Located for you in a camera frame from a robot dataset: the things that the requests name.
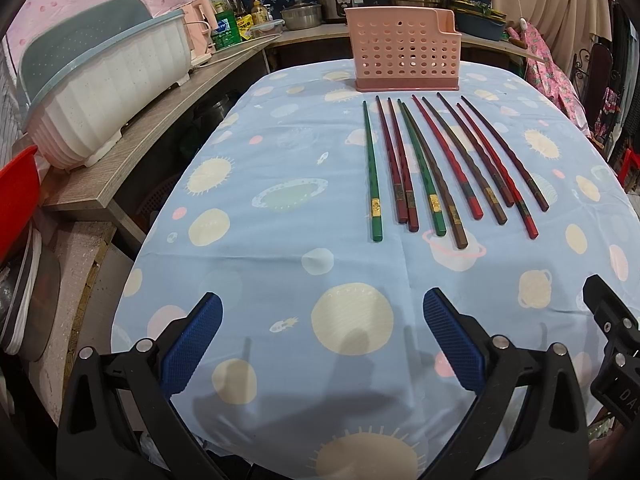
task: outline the red stool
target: red stool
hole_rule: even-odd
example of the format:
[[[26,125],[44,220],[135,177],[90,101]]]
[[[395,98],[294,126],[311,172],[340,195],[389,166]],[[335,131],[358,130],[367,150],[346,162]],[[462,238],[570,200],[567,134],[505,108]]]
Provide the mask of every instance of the red stool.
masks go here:
[[[625,187],[626,174],[629,172],[631,163],[634,163],[637,168],[640,168],[640,155],[628,148],[625,152],[625,158],[622,161],[622,168],[620,169],[620,173],[618,173],[618,182],[623,189]]]

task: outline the pink plastic basket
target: pink plastic basket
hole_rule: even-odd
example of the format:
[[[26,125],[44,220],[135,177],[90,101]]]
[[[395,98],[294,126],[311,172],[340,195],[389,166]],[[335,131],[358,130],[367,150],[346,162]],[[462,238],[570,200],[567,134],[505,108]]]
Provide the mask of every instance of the pink plastic basket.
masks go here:
[[[458,90],[460,34],[451,10],[345,9],[361,92]]]

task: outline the red bowl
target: red bowl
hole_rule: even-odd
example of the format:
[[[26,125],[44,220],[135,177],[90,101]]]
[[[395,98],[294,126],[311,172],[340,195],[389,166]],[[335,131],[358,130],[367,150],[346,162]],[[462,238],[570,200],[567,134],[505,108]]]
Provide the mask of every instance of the red bowl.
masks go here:
[[[0,262],[38,205],[37,151],[37,146],[29,146],[0,170]]]

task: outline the blue tablecloth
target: blue tablecloth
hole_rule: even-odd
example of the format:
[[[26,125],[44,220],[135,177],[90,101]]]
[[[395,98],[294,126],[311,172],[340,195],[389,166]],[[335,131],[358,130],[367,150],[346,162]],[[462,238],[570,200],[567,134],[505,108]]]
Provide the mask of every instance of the blue tablecloth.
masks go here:
[[[352,60],[289,68],[238,101],[153,225],[116,313],[113,350],[157,336],[213,291],[222,326],[172,398],[194,434],[294,479],[414,480],[473,398],[422,316],[425,291],[439,286],[489,334],[521,348],[564,342],[594,415],[588,386],[605,340],[582,302],[584,280],[599,274],[640,314],[639,221],[612,171],[529,84],[463,63],[462,92],[503,133],[550,209],[540,211],[489,136],[540,236],[529,239],[515,207],[499,226],[457,155],[484,209],[473,220],[410,92],[394,92],[423,128],[469,245],[460,251],[449,234],[434,236],[403,125],[420,218],[411,234],[396,221],[374,95],[356,92],[353,77]],[[444,110],[434,92],[418,95]],[[458,92],[446,95],[458,101]],[[380,243],[370,235],[363,99],[377,139]],[[491,458],[516,413],[511,406]]]

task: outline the chopstick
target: chopstick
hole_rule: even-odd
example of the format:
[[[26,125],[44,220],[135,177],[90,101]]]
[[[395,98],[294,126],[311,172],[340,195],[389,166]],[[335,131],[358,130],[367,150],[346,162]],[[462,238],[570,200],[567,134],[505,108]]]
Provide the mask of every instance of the chopstick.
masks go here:
[[[402,184],[404,185],[404,195],[406,196],[406,207],[409,215],[409,231],[415,233],[420,225],[418,224],[418,210],[415,207],[414,186],[411,182],[411,173],[409,173],[409,164],[406,161],[406,153],[404,152],[404,144],[402,143],[402,135],[396,119],[391,97],[386,98],[391,112],[391,123],[394,127],[394,135],[396,137],[396,145],[398,146],[398,157],[400,158],[400,168],[402,170]]]
[[[386,125],[385,112],[382,109],[382,103],[380,97],[376,95],[376,102],[378,103],[378,114],[380,115],[380,123],[382,124],[382,132],[385,137],[386,146],[386,158],[389,159],[389,170],[391,171],[391,181],[394,185],[394,197],[396,199],[396,209],[398,210],[398,222],[406,224],[409,219],[409,213],[406,209],[406,200],[404,198],[404,189],[402,189],[402,182],[400,181],[400,172],[398,171],[398,162],[396,161],[396,153],[394,152],[394,146],[391,143],[391,135],[389,134],[389,127]]]
[[[442,197],[442,201],[447,209],[447,216],[449,217],[449,222],[451,224],[451,228],[453,229],[453,238],[456,241],[456,246],[459,249],[465,249],[469,242],[466,239],[465,229],[462,226],[462,220],[460,220],[460,215],[458,214],[458,210],[456,208],[455,202],[453,202],[453,197],[451,193],[449,193],[449,188],[447,187],[447,183],[444,181],[442,173],[440,172],[440,168],[438,168],[438,164],[436,163],[436,159],[429,148],[426,140],[418,124],[415,122],[414,117],[411,115],[409,108],[407,105],[398,99],[398,104],[402,110],[402,116],[404,117],[404,122],[406,123],[407,129],[412,128],[415,132],[422,148],[424,150],[424,155],[426,156],[429,164],[431,166],[431,170],[433,171],[433,176],[436,180],[436,184],[438,185],[438,189],[440,190],[440,195]]]
[[[376,155],[373,152],[371,124],[367,102],[362,102],[364,125],[367,134],[367,165],[369,167],[369,194],[371,198],[371,235],[374,242],[382,241],[382,216],[380,215],[380,191],[378,190],[378,172],[376,171]]]
[[[523,177],[525,183],[527,184],[527,186],[529,186],[529,189],[533,193],[533,196],[536,198],[536,201],[538,202],[538,205],[540,206],[540,209],[542,209],[542,211],[548,210],[549,209],[549,204],[546,202],[545,197],[542,195],[542,192],[540,191],[540,188],[538,187],[538,185],[535,183],[535,181],[533,180],[533,178],[529,174],[529,171],[527,171],[525,169],[525,167],[523,166],[523,164],[520,162],[520,160],[518,159],[516,154],[513,153],[513,150],[505,142],[505,140],[498,133],[498,131],[494,128],[494,126],[486,119],[486,117],[484,115],[482,115],[478,111],[478,109],[471,104],[471,102],[469,102],[469,99],[467,99],[464,96],[461,96],[461,98],[466,103],[466,105],[469,108],[471,108],[473,110],[473,112],[480,118],[480,120],[484,123],[484,126],[487,127],[487,129],[495,137],[495,140],[497,140],[498,143],[502,146],[503,150],[505,152],[507,152],[507,155],[509,155],[509,158],[513,162],[514,166],[517,168],[518,172]]]
[[[456,179],[460,184],[460,188],[462,189],[462,194],[465,196],[466,201],[469,204],[469,207],[471,208],[471,214],[476,220],[481,219],[482,208],[480,207],[480,203],[476,198],[476,194],[474,193],[474,190],[471,188],[471,184],[469,184],[469,180],[466,178],[465,172],[462,171],[462,168],[460,168],[460,165],[457,162],[456,157],[453,155],[453,152],[451,151],[449,145],[447,144],[447,141],[444,139],[444,136],[442,135],[442,133],[440,132],[436,124],[429,117],[427,110],[424,109],[424,107],[420,104],[420,101],[418,101],[418,98],[415,95],[412,95],[412,97],[414,98],[415,103],[418,105],[418,110],[420,110],[423,117],[426,119],[427,123],[429,124],[431,131],[433,132],[433,135],[438,140],[438,143],[442,148],[442,151],[447,156],[449,165],[451,166],[453,173],[456,175]]]
[[[429,167],[427,166],[427,162],[424,160],[424,155],[422,154],[422,148],[420,147],[421,143],[418,139],[418,134],[416,133],[416,130],[414,129],[410,121],[407,121],[405,118],[404,122],[406,123],[406,129],[409,131],[411,144],[414,147],[415,158],[418,161],[420,173],[422,174],[424,190],[427,193],[427,202],[429,203],[429,209],[431,209],[431,216],[433,216],[433,226],[438,236],[444,236],[445,234],[447,234],[447,226],[444,223],[444,216],[442,215],[442,209],[440,208],[440,201],[438,200],[436,188],[433,185],[433,180],[431,179],[431,175],[429,173]]]
[[[498,171],[500,171],[500,174],[502,175],[504,181],[507,183],[507,186],[509,187],[511,194],[515,199],[516,207],[518,208],[520,216],[522,217],[522,221],[524,222],[525,228],[527,229],[529,238],[531,238],[532,240],[537,238],[538,229],[536,228],[536,224],[533,221],[533,218],[531,217],[531,213],[529,212],[529,209],[527,208],[527,204],[525,204],[524,199],[522,198],[522,195],[518,191],[518,188],[516,187],[513,179],[509,176],[509,172],[507,171],[507,168],[505,168],[504,164],[500,161],[500,157],[498,157],[498,154],[495,153],[494,147],[489,143],[487,138],[484,136],[484,133],[482,133],[482,130],[480,129],[480,127],[476,124],[476,122],[471,118],[471,116],[462,107],[460,103],[458,103],[458,108],[460,108],[460,111],[465,115],[466,120],[469,121],[469,124],[471,124],[471,127],[474,129],[476,134],[478,134],[478,137],[480,138],[484,146],[487,148],[489,155],[491,155],[491,158],[494,160],[495,165],[498,167]]]
[[[465,159],[466,164],[468,165],[469,169],[471,170],[471,173],[476,179],[478,186],[480,186],[480,189],[482,190],[482,194],[484,194],[484,197],[489,203],[489,208],[491,208],[491,211],[494,213],[495,219],[498,221],[498,224],[503,225],[507,221],[507,215],[504,214],[504,211],[502,209],[502,206],[500,205],[500,202],[498,202],[498,199],[495,197],[494,190],[491,189],[491,186],[489,186],[489,183],[486,181],[486,179],[482,175],[482,172],[480,171],[480,169],[476,166],[474,160],[471,158],[471,155],[467,153],[465,147],[462,145],[462,142],[451,129],[451,126],[447,124],[447,121],[444,120],[444,118],[438,113],[438,111],[433,107],[433,105],[431,105],[431,103],[427,101],[427,99],[423,97],[422,100],[429,107],[429,110],[431,110],[431,113],[436,117],[438,122],[442,125],[447,135],[449,135],[449,138],[451,139],[451,141],[456,145],[456,148],[460,152],[460,155],[462,155],[462,158]]]
[[[498,170],[495,169],[495,166],[491,162],[491,159],[489,158],[489,156],[484,152],[484,148],[480,146],[480,143],[476,139],[476,136],[472,133],[469,127],[465,124],[465,121],[462,120],[462,118],[456,112],[455,108],[449,104],[449,102],[444,98],[444,96],[440,92],[438,92],[436,95],[444,103],[444,105],[447,107],[449,112],[451,112],[451,115],[453,115],[453,118],[456,120],[456,122],[460,125],[460,128],[462,128],[462,131],[465,133],[466,138],[469,139],[473,147],[476,149],[476,152],[478,152],[478,155],[482,159],[482,162],[484,163],[485,168],[487,169],[487,171],[489,172],[489,175],[491,175],[491,178],[495,182],[495,185],[497,186],[498,191],[500,191],[500,195],[502,196],[506,206],[511,207],[513,205],[513,196],[511,195],[511,191],[509,191],[509,188],[507,188],[507,186],[505,185],[504,180],[500,176],[500,173],[498,173]]]

